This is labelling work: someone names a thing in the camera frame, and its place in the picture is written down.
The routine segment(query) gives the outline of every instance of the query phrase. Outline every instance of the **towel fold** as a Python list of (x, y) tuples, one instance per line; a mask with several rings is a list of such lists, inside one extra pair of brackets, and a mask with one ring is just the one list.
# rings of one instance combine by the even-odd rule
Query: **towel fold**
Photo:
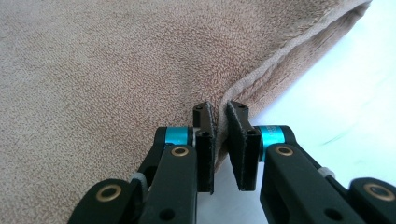
[(159, 126), (228, 100), (254, 116), (353, 26), (367, 0), (0, 3), (0, 222), (64, 223), (128, 179)]

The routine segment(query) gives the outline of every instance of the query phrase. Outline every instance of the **terry cloth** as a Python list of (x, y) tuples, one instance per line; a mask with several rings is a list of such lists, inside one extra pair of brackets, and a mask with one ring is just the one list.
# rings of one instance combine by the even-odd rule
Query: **terry cloth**
[(65, 223), (128, 179), (159, 126), (209, 101), (254, 116), (353, 26), (367, 0), (0, 3), (0, 222)]

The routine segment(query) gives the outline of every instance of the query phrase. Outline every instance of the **towel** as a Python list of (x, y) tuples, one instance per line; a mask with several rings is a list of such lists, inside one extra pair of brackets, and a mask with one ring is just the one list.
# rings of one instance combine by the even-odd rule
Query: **towel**
[(0, 222), (65, 223), (85, 192), (128, 179), (159, 126), (212, 103), (254, 116), (368, 0), (5, 0), (0, 3)]

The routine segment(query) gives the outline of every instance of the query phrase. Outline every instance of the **white surface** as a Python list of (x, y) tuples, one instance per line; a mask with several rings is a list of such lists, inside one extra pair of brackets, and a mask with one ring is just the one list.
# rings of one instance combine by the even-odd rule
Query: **white surface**
[[(374, 0), (355, 27), (253, 125), (288, 125), (300, 145), (346, 188), (357, 177), (396, 186), (396, 3)], [(266, 223), (254, 192), (240, 192), (229, 161), (215, 193), (198, 196), (199, 224)]]

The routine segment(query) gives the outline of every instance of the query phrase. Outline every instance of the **fabric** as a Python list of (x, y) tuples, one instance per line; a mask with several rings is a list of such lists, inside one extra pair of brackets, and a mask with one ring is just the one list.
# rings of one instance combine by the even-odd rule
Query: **fabric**
[(0, 3), (0, 222), (64, 223), (128, 179), (159, 126), (210, 101), (254, 116), (353, 26), (367, 0)]

